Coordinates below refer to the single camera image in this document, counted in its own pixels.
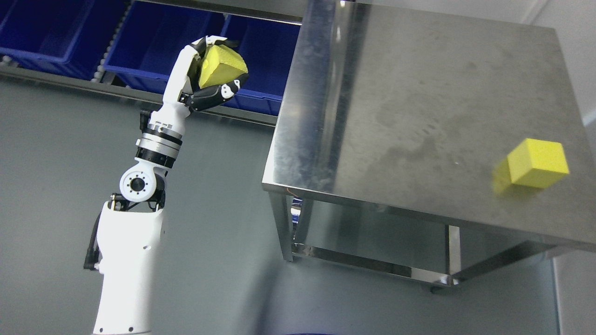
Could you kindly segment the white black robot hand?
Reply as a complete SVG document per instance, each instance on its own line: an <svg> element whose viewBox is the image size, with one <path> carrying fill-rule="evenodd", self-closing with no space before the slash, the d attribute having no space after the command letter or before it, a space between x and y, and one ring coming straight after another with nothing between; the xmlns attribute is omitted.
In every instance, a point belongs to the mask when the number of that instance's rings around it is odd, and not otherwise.
<svg viewBox="0 0 596 335"><path fill-rule="evenodd" d="M199 86L201 66L207 51L215 45L237 47L237 40L208 35L191 42L180 51L170 73L163 94L161 108L152 112L149 127L158 132L172 131L181 138L185 133L185 119L193 112L201 112L230 101L248 80L247 74L221 85Z"/></svg>

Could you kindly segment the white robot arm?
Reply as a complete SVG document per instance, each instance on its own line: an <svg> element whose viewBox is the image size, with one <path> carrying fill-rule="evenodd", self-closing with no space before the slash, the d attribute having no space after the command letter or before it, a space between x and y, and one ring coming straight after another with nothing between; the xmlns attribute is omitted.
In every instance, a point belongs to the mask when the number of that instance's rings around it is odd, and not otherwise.
<svg viewBox="0 0 596 335"><path fill-rule="evenodd" d="M182 146L183 107L144 114L135 163L94 223L85 269L102 276L94 335L150 335L155 268L164 235L166 177Z"/></svg>

